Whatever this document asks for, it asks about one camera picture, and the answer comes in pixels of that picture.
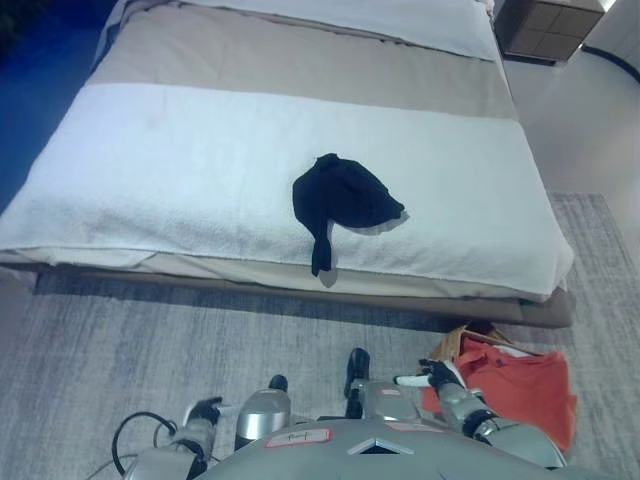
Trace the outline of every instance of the black cable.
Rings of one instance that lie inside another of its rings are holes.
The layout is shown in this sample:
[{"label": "black cable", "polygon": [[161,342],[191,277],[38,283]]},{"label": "black cable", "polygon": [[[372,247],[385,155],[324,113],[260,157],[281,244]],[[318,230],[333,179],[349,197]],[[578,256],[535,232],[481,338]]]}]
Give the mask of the black cable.
[{"label": "black cable", "polygon": [[[137,453],[128,453],[126,455],[122,455],[120,457],[120,460],[122,460],[123,458],[136,458],[137,456],[138,456]],[[105,468],[107,468],[112,463],[113,463],[113,459],[109,460],[108,462],[103,463],[98,468],[96,468],[95,471],[91,475],[89,475],[87,478],[85,478],[84,480],[91,480],[93,478],[96,478],[100,472],[102,472]]]},{"label": "black cable", "polygon": [[[173,420],[169,420],[169,423],[171,425],[173,425],[173,428],[176,429],[176,431],[178,430],[178,424],[176,422],[174,422]],[[160,432],[160,429],[164,427],[164,424],[159,423],[158,426],[156,427],[156,429],[153,431],[153,447],[154,448],[159,448],[158,447],[158,433]]]},{"label": "black cable", "polygon": [[173,425],[171,425],[168,420],[153,412],[136,412],[132,415],[129,415],[122,421],[122,423],[116,430],[116,433],[113,435],[113,440],[111,441],[111,457],[113,458],[113,464],[115,465],[116,470],[120,475],[124,475],[125,470],[122,466],[122,463],[120,463],[120,458],[118,457],[118,439],[120,438],[120,433],[122,432],[124,426],[137,417],[151,417],[167,427],[167,430],[169,430],[169,435],[175,435],[176,433],[176,429],[173,428]]}]

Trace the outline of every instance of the beige blanket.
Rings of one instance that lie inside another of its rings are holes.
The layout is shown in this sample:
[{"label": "beige blanket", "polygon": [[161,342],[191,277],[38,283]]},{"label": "beige blanket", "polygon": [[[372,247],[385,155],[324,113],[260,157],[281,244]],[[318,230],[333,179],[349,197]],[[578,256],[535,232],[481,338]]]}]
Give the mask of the beige blanket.
[{"label": "beige blanket", "polygon": [[89,79],[106,82],[516,118],[493,62],[190,5],[136,13]]}]

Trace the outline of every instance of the nightstand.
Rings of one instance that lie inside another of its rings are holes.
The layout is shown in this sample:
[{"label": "nightstand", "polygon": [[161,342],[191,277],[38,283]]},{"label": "nightstand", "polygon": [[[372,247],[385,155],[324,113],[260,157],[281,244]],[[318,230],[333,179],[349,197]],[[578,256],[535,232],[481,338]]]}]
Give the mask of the nightstand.
[{"label": "nightstand", "polygon": [[604,15],[599,0],[505,0],[495,20],[505,58],[566,61]]}]

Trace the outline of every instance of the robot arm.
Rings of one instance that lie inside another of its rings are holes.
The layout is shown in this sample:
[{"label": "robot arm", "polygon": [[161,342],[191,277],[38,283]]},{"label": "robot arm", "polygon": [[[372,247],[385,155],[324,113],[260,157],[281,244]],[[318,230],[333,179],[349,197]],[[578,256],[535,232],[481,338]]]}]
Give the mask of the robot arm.
[{"label": "robot arm", "polygon": [[452,430],[541,467],[566,465],[560,450],[542,430],[499,417],[484,402],[482,392],[467,390],[451,363],[422,360],[421,365],[423,375],[396,377],[396,383],[434,387]]},{"label": "robot arm", "polygon": [[193,480],[204,473],[220,418],[216,405],[221,402],[220,397],[198,402],[190,410],[185,425],[173,435],[171,444],[141,453],[124,480]]}]

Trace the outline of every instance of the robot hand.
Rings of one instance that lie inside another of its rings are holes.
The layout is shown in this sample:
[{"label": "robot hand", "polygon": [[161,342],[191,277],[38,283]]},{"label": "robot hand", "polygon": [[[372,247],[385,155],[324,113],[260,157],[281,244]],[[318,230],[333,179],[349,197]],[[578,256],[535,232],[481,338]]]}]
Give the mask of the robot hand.
[{"label": "robot hand", "polygon": [[452,383],[466,388],[458,369],[450,361],[420,359],[421,372],[418,375],[394,377],[396,385],[404,387],[434,387],[436,392]]},{"label": "robot hand", "polygon": [[171,432],[171,443],[138,455],[124,473],[124,480],[192,480],[204,473],[213,450],[221,402],[221,397],[214,397],[191,407],[184,426]]}]

